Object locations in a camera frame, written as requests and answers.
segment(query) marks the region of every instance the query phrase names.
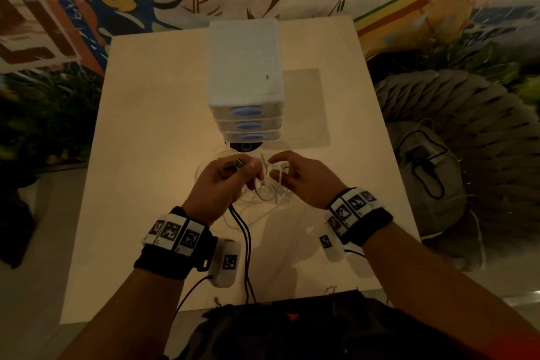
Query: table top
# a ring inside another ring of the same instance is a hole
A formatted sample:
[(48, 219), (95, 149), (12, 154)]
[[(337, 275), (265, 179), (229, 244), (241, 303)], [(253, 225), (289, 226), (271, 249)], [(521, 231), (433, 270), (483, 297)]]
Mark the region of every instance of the table top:
[[(61, 323), (89, 321), (131, 273), (157, 216), (180, 205), (195, 171), (225, 148), (206, 106), (208, 29), (113, 38), (80, 210)], [(347, 185), (368, 189), (419, 238), (354, 25), (349, 16), (280, 22), (284, 149), (320, 159)], [(380, 288), (350, 254), (331, 263), (318, 240), (323, 211), (292, 199), (237, 205), (252, 233), (249, 277), (260, 302)], [(242, 243), (231, 216), (212, 233)], [(205, 274), (192, 271), (184, 293)], [(244, 268), (231, 288), (203, 282), (182, 310), (240, 304)]]

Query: floor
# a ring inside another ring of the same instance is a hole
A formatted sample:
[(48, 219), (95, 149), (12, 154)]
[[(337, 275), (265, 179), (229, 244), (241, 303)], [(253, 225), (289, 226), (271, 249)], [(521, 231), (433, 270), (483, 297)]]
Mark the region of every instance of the floor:
[[(44, 174), (21, 196), (39, 222), (23, 264), (0, 263), (0, 358), (53, 360), (84, 327), (59, 325), (86, 169)], [(540, 290), (540, 253), (513, 258), (470, 276), (498, 296)], [(386, 302), (382, 289), (368, 292)], [(540, 330), (540, 303), (516, 307)], [(173, 323), (165, 354), (177, 356), (203, 311), (181, 312)]]

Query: black wrist strap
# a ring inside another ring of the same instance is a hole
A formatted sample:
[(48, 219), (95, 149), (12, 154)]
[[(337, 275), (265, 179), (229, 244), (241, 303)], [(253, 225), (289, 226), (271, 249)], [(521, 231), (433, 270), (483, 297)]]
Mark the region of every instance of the black wrist strap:
[(146, 235), (141, 255), (133, 266), (183, 280), (193, 268), (208, 270), (217, 242), (206, 225), (191, 220), (183, 208), (175, 206)]
[(326, 213), (326, 220), (341, 243), (353, 242), (360, 247), (393, 219), (377, 198), (358, 188), (348, 188), (337, 194)]

